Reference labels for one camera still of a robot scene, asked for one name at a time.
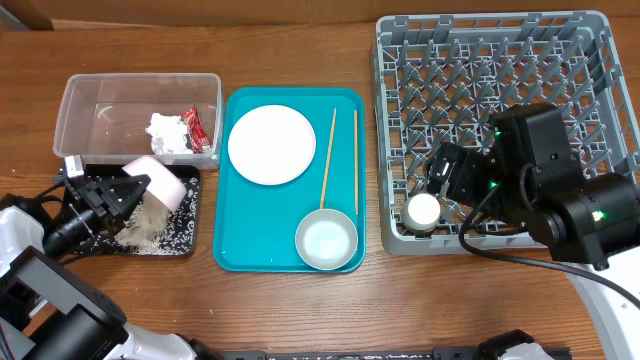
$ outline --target white tissue paper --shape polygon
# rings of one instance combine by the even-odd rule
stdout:
[[[156,155],[193,154],[187,148],[187,125],[180,116],[151,115],[151,125],[145,129],[151,135],[151,150]]]

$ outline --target wooden table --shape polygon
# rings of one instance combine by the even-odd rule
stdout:
[[[640,109],[640,21],[611,19]],[[197,246],[186,259],[100,257],[69,266],[132,323],[219,350],[425,349],[520,328],[576,359],[603,354],[564,275],[474,256],[390,256],[380,242],[371,102],[374,24],[5,33],[0,42],[0,193],[33,196],[60,167],[60,99],[78,73],[213,72],[224,97],[251,85],[340,86],[366,104],[367,257],[349,275],[238,274],[211,255],[218,173],[203,173]],[[543,250],[516,251],[548,258]]]

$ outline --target clear plastic container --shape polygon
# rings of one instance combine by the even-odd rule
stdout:
[[[202,154],[154,155],[145,132],[151,115],[183,115],[198,108],[211,150]],[[154,155],[166,165],[218,168],[224,102],[215,74],[78,74],[60,104],[53,152],[81,155],[88,164],[126,164]]]

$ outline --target plastic container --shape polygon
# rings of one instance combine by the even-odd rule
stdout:
[[[601,13],[386,16],[373,63],[382,244],[391,254],[465,253],[458,231],[469,208],[440,198],[434,233],[416,236],[402,225],[402,206],[424,191],[424,164],[439,144],[488,152],[489,112],[516,103],[563,110],[586,177],[615,171],[638,183],[640,131]],[[542,246],[527,233],[467,237],[482,249]]]
[[[191,155],[154,155],[145,133],[151,114],[183,115],[198,108],[211,150]],[[79,74],[60,104],[53,152],[81,155],[87,164],[126,164],[154,155],[165,165],[218,168],[224,102],[215,74]]]

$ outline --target small bowl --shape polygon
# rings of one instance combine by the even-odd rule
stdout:
[[[296,230],[298,254],[318,270],[335,270],[346,265],[357,247],[356,226],[337,210],[316,210],[305,216]]]

